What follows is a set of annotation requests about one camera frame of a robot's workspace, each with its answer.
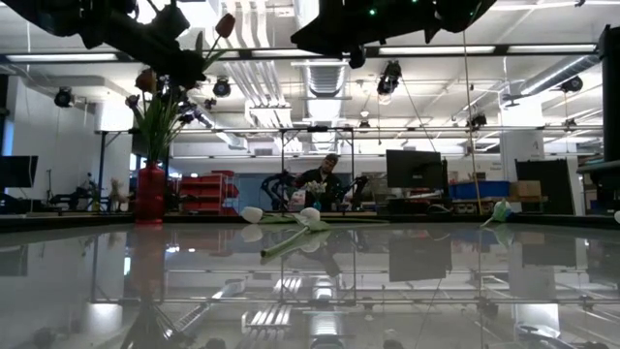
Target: spotlight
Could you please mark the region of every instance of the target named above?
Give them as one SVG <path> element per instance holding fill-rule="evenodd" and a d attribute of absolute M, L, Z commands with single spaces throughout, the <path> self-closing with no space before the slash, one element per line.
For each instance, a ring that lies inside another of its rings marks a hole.
<path fill-rule="evenodd" d="M 54 97 L 54 104 L 60 108 L 71 108 L 75 102 L 76 97 L 71 93 L 71 87 L 60 87 Z"/>
<path fill-rule="evenodd" d="M 380 96 L 391 95 L 396 87 L 398 87 L 400 77 L 402 77 L 402 72 L 398 61 L 389 62 L 386 69 L 381 74 L 381 79 L 377 85 L 377 93 L 379 93 Z"/>
<path fill-rule="evenodd" d="M 213 94 L 219 98 L 225 98 L 231 95 L 231 85 L 228 77 L 218 77 L 217 82 L 213 85 Z"/>
<path fill-rule="evenodd" d="M 478 113 L 471 120 L 467 120 L 467 127 L 471 126 L 473 131 L 478 131 L 484 125 L 486 125 L 486 115 L 483 113 Z"/>
<path fill-rule="evenodd" d="M 359 122 L 359 128 L 370 128 L 370 123 L 368 122 L 368 120 L 361 120 Z"/>
<path fill-rule="evenodd" d="M 573 77 L 562 82 L 559 87 L 564 93 L 579 92 L 583 88 L 583 80 L 580 77 Z"/>

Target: computer monitor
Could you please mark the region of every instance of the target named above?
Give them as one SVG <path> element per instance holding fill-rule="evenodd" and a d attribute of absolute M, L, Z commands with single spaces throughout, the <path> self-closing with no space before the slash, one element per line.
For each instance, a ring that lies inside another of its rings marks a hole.
<path fill-rule="evenodd" d="M 0 156 L 0 188 L 34 185 L 39 156 Z"/>
<path fill-rule="evenodd" d="M 388 150 L 387 187 L 444 188 L 442 154 L 433 151 Z"/>

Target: light fixture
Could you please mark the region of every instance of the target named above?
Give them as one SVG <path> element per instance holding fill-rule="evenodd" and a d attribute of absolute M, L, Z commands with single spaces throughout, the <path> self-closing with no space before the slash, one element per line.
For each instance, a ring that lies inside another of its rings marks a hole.
<path fill-rule="evenodd" d="M 224 129 L 220 130 L 224 133 L 278 133 L 279 129 Z"/>
<path fill-rule="evenodd" d="M 318 56 L 318 53 L 308 52 L 303 49 L 297 48 L 278 48 L 278 49 L 257 49 L 252 52 L 252 55 L 255 57 L 306 57 L 306 56 Z"/>
<path fill-rule="evenodd" d="M 7 54 L 5 57 L 14 63 L 99 62 L 118 60 L 118 57 L 116 57 L 114 53 Z"/>
<path fill-rule="evenodd" d="M 491 53 L 495 46 L 466 47 L 467 53 Z M 464 54 L 465 47 L 416 47 L 416 48 L 379 48 L 379 54 Z"/>
<path fill-rule="evenodd" d="M 347 60 L 306 60 L 301 62 L 291 62 L 291 67 L 346 67 L 348 65 L 349 62 Z"/>
<path fill-rule="evenodd" d="M 571 51 L 593 51 L 595 45 L 514 45 L 508 48 L 509 53 L 546 53 L 546 52 L 571 52 Z"/>

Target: red storage rack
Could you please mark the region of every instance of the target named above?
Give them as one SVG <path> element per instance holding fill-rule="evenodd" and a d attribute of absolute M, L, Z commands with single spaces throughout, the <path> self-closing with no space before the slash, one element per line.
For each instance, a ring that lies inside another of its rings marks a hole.
<path fill-rule="evenodd" d="M 180 193 L 194 197 L 183 203 L 183 211 L 210 215 L 237 215 L 234 207 L 227 206 L 227 199 L 236 199 L 239 191 L 232 171 L 213 171 L 211 174 L 181 179 Z"/>

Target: fluorescent light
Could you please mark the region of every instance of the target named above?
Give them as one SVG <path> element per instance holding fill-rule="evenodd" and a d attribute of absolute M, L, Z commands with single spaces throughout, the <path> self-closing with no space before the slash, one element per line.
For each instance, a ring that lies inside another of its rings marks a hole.
<path fill-rule="evenodd" d="M 114 53 L 60 53 L 60 54 L 8 54 L 7 59 L 15 63 L 34 62 L 97 62 L 118 60 Z"/>
<path fill-rule="evenodd" d="M 227 50 L 224 51 L 224 54 L 222 54 L 222 56 L 220 58 L 239 58 L 239 51 L 236 50 Z"/>
<path fill-rule="evenodd" d="M 571 52 L 571 51 L 594 51 L 596 45 L 515 45 L 508 48 L 509 53 L 545 53 L 545 52 Z"/>
<path fill-rule="evenodd" d="M 280 49 L 257 49 L 255 51 L 252 52 L 252 55 L 255 57 L 273 57 L 273 56 L 299 56 L 299 57 L 305 57 L 305 56 L 318 56 L 318 53 L 314 53 L 314 52 L 308 52 L 306 50 L 303 49 L 296 49 L 296 48 L 291 48 L 291 49 L 285 49 L 285 48 L 280 48 Z"/>
<path fill-rule="evenodd" d="M 213 133 L 213 130 L 209 130 L 209 129 L 182 129 L 180 131 L 180 133 L 186 133 L 186 134 L 209 134 L 209 133 Z"/>
<path fill-rule="evenodd" d="M 279 129 L 225 129 L 225 130 L 218 130 L 224 133 L 278 133 L 280 132 Z"/>
<path fill-rule="evenodd" d="M 291 62 L 291 67 L 345 67 L 348 65 L 349 62 L 346 60 Z"/>
<path fill-rule="evenodd" d="M 467 47 L 467 53 L 490 53 L 495 46 Z M 464 54 L 464 47 L 379 48 L 379 54 Z"/>

